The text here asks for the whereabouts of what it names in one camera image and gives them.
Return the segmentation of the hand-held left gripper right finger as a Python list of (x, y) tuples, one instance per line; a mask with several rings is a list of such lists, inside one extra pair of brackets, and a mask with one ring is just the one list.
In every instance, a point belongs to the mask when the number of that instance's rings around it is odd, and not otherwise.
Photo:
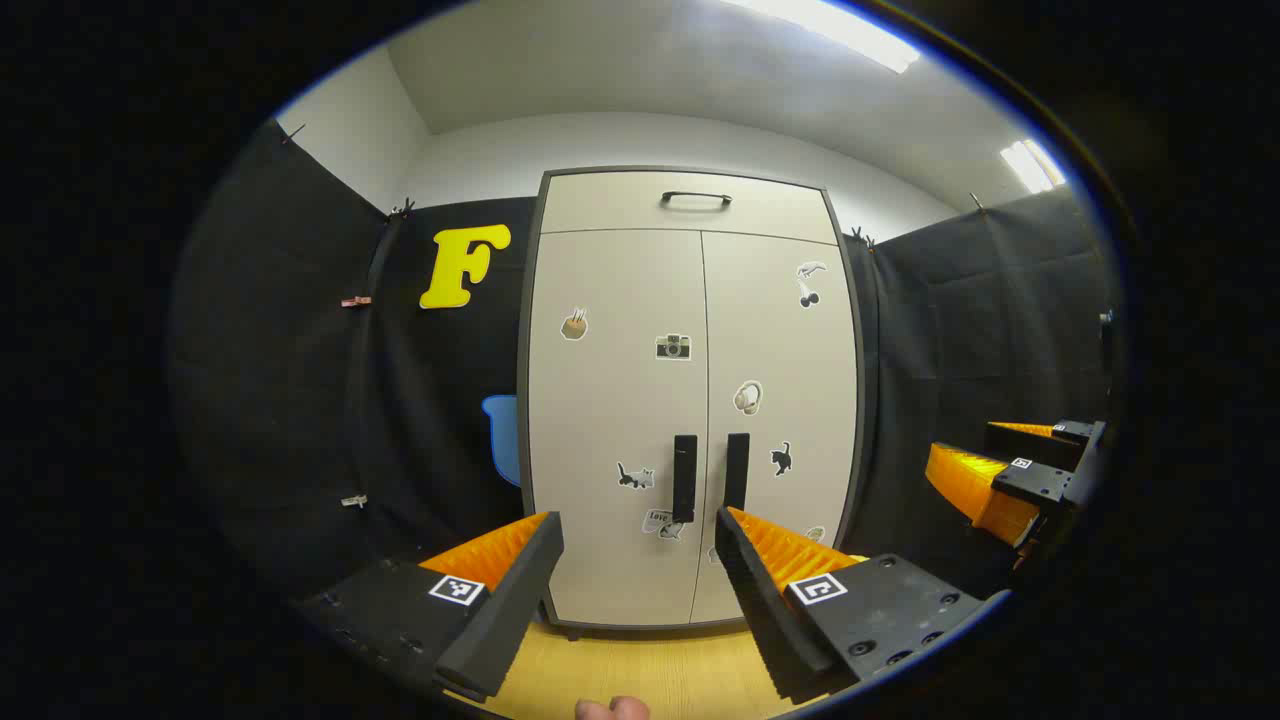
[(855, 559), (730, 506), (716, 515), (716, 551), (774, 688), (795, 705), (897, 680), (1011, 594), (975, 597), (901, 555)]

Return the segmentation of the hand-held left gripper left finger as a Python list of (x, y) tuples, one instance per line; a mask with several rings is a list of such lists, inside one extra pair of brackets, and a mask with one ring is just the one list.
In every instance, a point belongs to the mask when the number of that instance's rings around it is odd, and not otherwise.
[(422, 693), (498, 694), (564, 551), (536, 512), (430, 559), (379, 559), (300, 601), (325, 635)]

